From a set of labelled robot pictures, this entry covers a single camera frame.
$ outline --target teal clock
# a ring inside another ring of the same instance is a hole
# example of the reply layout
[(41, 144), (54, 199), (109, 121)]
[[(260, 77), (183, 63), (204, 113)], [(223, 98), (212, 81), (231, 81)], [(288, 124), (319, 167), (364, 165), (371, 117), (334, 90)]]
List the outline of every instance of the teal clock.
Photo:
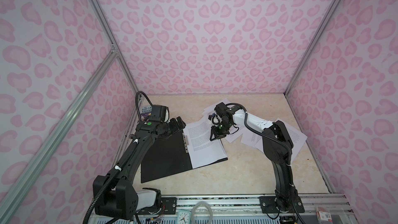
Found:
[(185, 210), (178, 211), (176, 224), (189, 224), (190, 221), (191, 221), (191, 212)]

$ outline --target small box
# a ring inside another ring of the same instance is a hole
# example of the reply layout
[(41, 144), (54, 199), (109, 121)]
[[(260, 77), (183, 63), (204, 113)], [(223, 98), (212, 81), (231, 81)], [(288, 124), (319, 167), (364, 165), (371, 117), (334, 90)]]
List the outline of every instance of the small box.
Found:
[(315, 207), (316, 217), (318, 218), (319, 224), (333, 224), (331, 220), (331, 214), (329, 209), (325, 207)]

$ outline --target pink patterned wall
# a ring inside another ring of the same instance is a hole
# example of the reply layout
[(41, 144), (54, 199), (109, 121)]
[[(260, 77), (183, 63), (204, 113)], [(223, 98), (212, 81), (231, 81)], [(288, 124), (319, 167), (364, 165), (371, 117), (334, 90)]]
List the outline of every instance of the pink patterned wall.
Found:
[(284, 92), (331, 0), (99, 0), (139, 89)]
[(87, 0), (0, 0), (0, 200), (109, 50)]
[(93, 197), (92, 183), (112, 165), (133, 100), (130, 85), (115, 61), (11, 224), (82, 222)]
[(361, 224), (398, 220), (397, 23), (397, 0), (344, 0), (289, 97)]

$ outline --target diagonal metal bar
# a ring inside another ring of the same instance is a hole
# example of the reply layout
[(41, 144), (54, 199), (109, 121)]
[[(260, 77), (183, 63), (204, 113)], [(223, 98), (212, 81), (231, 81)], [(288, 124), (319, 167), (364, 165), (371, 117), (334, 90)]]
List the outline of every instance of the diagonal metal bar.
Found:
[(293, 73), (292, 79), (286, 88), (285, 95), (288, 96), (291, 93), (293, 87), (295, 86), (297, 80), (299, 79), (301, 72), (304, 69), (304, 66), (309, 61), (316, 45), (318, 44), (319, 40), (321, 39), (323, 33), (326, 31), (326, 28), (328, 27), (334, 14), (338, 10), (338, 8), (342, 2), (343, 2), (343, 0), (332, 0), (331, 1), (329, 8), (327, 9), (327, 11), (325, 13), (325, 16), (322, 18), (322, 21), (319, 24), (319, 27), (315, 32), (314, 37), (312, 38), (310, 44), (308, 45), (308, 48), (304, 52), (304, 55), (303, 55), (300, 63), (298, 64), (295, 72)]
[(102, 29), (103, 29), (109, 43), (111, 44), (111, 46), (113, 47), (115, 52), (120, 53), (120, 56), (118, 57), (118, 59), (123, 68), (123, 72), (126, 75), (128, 82), (130, 83), (131, 88), (133, 89), (134, 93), (138, 92), (138, 87), (134, 82), (132, 74), (131, 74), (129, 68), (127, 67), (127, 63), (126, 63), (122, 53), (120, 52), (119, 46), (117, 45), (116, 39), (112, 33), (112, 30), (109, 26), (108, 21), (106, 20), (105, 14), (103, 13), (100, 3), (98, 2), (98, 0), (88, 0), (88, 1), (94, 10), (94, 13), (96, 14), (99, 24), (102, 26)]
[(54, 128), (49, 137), (43, 143), (39, 151), (29, 162), (29, 165), (23, 171), (22, 175), (13, 184), (7, 195), (1, 201), (0, 206), (0, 223), (8, 223), (15, 214), (20, 204), (29, 193), (37, 178), (40, 176), (48, 161), (57, 150), (59, 144), (67, 135), (69, 129), (82, 112), (86, 103), (97, 89), (98, 84), (108, 71), (109, 67), (115, 61), (117, 53), (111, 51), (102, 62), (97, 71), (88, 80), (80, 94), (73, 101), (61, 121)]

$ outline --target table surface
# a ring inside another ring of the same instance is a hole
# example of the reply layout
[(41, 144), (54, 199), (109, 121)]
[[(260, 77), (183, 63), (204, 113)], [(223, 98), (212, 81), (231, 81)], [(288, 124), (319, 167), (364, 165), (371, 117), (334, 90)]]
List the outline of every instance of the table surface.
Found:
[[(283, 94), (264, 95), (162, 95), (149, 96), (151, 102), (167, 106), (170, 117), (181, 116), (185, 123), (198, 121), (203, 109), (227, 98), (240, 103), (247, 111), (266, 120), (278, 117), (299, 129)], [(228, 160), (182, 172), (169, 177), (141, 183), (141, 167), (135, 175), (135, 190), (143, 187), (160, 189), (162, 195), (212, 195), (212, 194), (274, 194), (275, 174), (268, 158), (256, 148), (242, 144), (241, 137), (222, 144)], [(301, 148), (292, 163), (294, 183), (300, 194), (328, 193), (307, 144)]]

